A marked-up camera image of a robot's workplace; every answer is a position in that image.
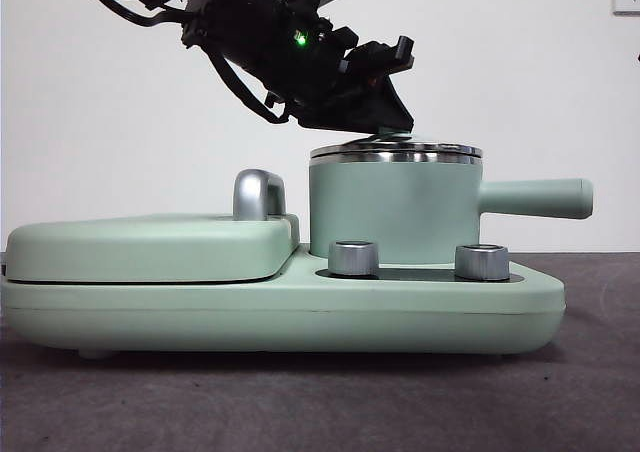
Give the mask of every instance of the pot handle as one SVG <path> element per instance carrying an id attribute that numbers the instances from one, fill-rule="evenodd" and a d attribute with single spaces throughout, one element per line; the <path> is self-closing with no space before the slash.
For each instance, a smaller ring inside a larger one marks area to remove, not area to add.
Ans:
<path id="1" fill-rule="evenodd" d="M 593 185 L 586 179 L 485 182 L 480 213 L 586 219 L 593 213 Z"/>

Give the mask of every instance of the cylindrical pot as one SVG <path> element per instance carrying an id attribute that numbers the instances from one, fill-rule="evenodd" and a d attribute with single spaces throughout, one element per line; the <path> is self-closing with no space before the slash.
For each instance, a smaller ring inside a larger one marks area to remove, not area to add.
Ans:
<path id="1" fill-rule="evenodd" d="M 480 149 L 374 136 L 312 152 L 311 253 L 364 240 L 382 263 L 451 263 L 483 212 L 586 218 L 592 196 L 582 179 L 483 183 Z"/>

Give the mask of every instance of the flat hinged cover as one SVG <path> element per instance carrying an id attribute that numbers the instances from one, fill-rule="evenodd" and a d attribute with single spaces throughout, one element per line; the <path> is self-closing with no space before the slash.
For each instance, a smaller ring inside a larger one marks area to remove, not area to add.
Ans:
<path id="1" fill-rule="evenodd" d="M 8 280 L 237 282 L 270 277 L 299 244 L 298 218 L 152 215 L 27 225 L 7 244 Z"/>

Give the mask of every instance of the stainless steel lid rim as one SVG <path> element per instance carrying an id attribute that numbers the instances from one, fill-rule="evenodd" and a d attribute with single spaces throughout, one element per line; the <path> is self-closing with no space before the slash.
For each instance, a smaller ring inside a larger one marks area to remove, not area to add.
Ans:
<path id="1" fill-rule="evenodd" d="M 311 152 L 311 158 L 335 154 L 358 153 L 441 153 L 459 154 L 482 158 L 482 150 L 477 147 L 460 144 L 394 141 L 355 141 L 342 145 L 322 147 Z"/>
<path id="2" fill-rule="evenodd" d="M 410 151 L 361 151 L 322 154 L 311 158 L 310 165 L 333 163 L 447 163 L 482 165 L 482 159 L 474 155 L 454 152 L 410 152 Z"/>

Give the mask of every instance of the pot lid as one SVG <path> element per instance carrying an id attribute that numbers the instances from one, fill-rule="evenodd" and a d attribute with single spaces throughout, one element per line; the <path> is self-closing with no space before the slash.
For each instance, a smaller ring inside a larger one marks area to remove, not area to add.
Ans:
<path id="1" fill-rule="evenodd" d="M 409 133 L 372 135 L 365 139 L 354 140 L 342 145 L 322 147 L 311 152 L 311 158 L 333 154 L 359 154 L 369 152 L 436 152 L 460 154 L 482 158 L 482 150 L 460 144 L 439 143 L 421 139 Z"/>

